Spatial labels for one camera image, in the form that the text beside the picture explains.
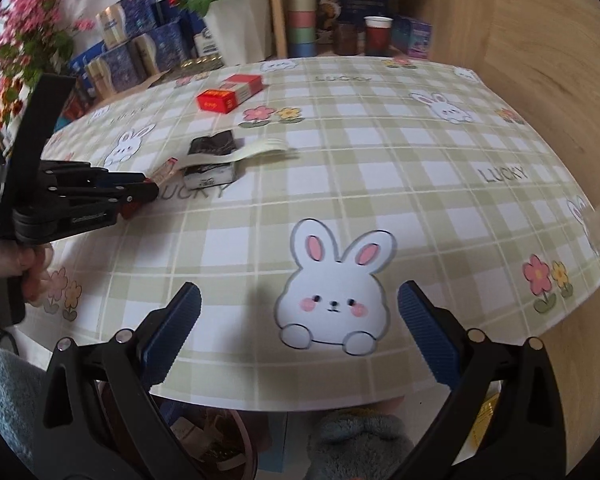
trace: white plastic fork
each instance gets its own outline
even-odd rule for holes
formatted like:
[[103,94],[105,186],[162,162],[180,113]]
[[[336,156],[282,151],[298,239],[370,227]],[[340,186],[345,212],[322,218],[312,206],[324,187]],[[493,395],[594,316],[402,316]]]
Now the white plastic fork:
[[209,155],[207,153],[192,153],[191,155],[179,158],[171,171],[182,170],[189,166],[203,166],[205,164],[226,164],[228,162],[237,162],[245,158],[250,158],[261,153],[268,152],[288,152],[291,147],[286,140],[281,139],[259,139],[255,142],[241,147],[228,155]]

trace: red and white box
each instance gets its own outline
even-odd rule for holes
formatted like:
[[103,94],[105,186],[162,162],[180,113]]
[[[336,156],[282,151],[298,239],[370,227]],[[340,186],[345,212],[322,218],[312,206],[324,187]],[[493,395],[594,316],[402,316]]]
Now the red and white box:
[[227,114],[262,88],[261,76],[235,74],[222,81],[218,88],[205,90],[196,99],[201,110]]

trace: white flower pot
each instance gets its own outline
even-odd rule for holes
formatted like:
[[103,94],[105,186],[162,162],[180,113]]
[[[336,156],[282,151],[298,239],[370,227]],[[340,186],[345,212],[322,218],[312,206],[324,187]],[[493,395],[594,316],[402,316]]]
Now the white flower pot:
[[256,63],[272,54],[269,0],[218,0],[205,23],[227,66]]

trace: table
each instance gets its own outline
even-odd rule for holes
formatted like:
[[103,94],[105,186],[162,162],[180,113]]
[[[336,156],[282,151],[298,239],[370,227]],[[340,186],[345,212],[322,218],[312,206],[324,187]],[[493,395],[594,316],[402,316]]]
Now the table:
[[[195,95],[236,72],[263,73],[266,89],[228,115],[198,110]],[[106,340],[192,281],[201,317],[154,393],[325,409],[433,386],[397,315],[405,280],[511,343],[600,286],[578,184],[475,73],[452,66],[333,57],[227,68],[96,110],[44,156],[150,173],[228,128],[295,152],[246,161],[229,186],[175,180],[132,221],[56,242],[54,286],[27,307],[23,332],[47,348],[64,335]]]

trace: bunny paw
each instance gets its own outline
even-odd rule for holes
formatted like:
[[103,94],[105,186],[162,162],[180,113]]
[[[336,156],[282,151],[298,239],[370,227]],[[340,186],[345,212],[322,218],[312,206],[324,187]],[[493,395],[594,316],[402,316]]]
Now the bunny paw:
[[351,332],[342,342],[349,355],[369,355],[376,349],[376,340],[368,332]]
[[280,339],[282,339],[285,345],[291,346],[291,348],[306,350],[311,346],[312,335],[307,327],[290,324],[280,331]]

